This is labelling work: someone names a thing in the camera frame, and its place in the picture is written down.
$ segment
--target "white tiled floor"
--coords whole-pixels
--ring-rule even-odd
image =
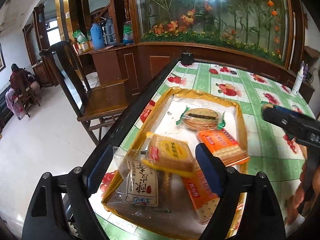
[[[0,216],[17,236],[41,175],[66,174],[95,148],[60,86],[40,95],[41,107],[33,107],[31,118],[12,117],[0,139]]]

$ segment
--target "glass partition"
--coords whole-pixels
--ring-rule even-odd
[[[141,41],[221,46],[283,65],[286,0],[136,0]]]

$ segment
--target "green checkered tablecloth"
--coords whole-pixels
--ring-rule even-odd
[[[236,68],[207,63],[193,63],[184,67],[179,62],[152,100],[156,102],[169,87],[175,86],[202,90],[240,104],[247,130],[248,154],[251,156],[248,172],[255,175],[258,171],[264,171],[267,174],[285,218],[285,201],[294,194],[300,183],[304,157],[296,144],[295,149],[290,148],[281,128],[262,120],[261,101],[300,111],[314,118],[302,96],[294,96],[288,87],[270,79]],[[121,147],[130,148],[141,126],[142,121],[139,118]],[[110,217],[111,219],[104,220],[98,216],[98,219],[112,240],[167,239],[121,218],[115,218],[113,214]]]

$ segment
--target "beige label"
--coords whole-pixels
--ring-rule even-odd
[[[158,206],[158,177],[155,170],[139,161],[128,161],[130,177],[126,201],[131,204]]]

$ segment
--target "person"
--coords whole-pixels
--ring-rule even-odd
[[[299,205],[303,202],[305,192],[302,188],[303,182],[306,177],[306,170],[307,170],[307,162],[304,163],[302,166],[302,173],[300,175],[300,185],[298,186],[296,192],[294,193],[293,196],[290,197],[289,199],[289,205],[287,207],[287,218],[285,223],[288,225],[291,225],[298,217],[298,207]],[[315,201],[319,194],[320,194],[320,166],[316,169],[315,174],[312,179],[312,187],[315,192],[315,198],[313,201]]]
[[[35,81],[34,77],[32,76],[32,74],[29,72],[29,71],[26,71],[25,69],[22,69],[22,68],[19,68],[17,66],[17,64],[13,63],[12,66],[11,66],[11,70],[12,70],[12,74],[10,76],[10,80],[12,80],[12,78],[19,72],[19,71],[23,71],[25,76],[26,76],[26,80],[27,80],[27,83],[24,84],[25,87],[27,86],[30,86],[30,88],[33,90],[34,93],[38,93],[39,90],[40,90],[40,85],[37,81]],[[15,85],[12,84],[12,88],[14,90],[18,89],[18,87],[14,87]]]

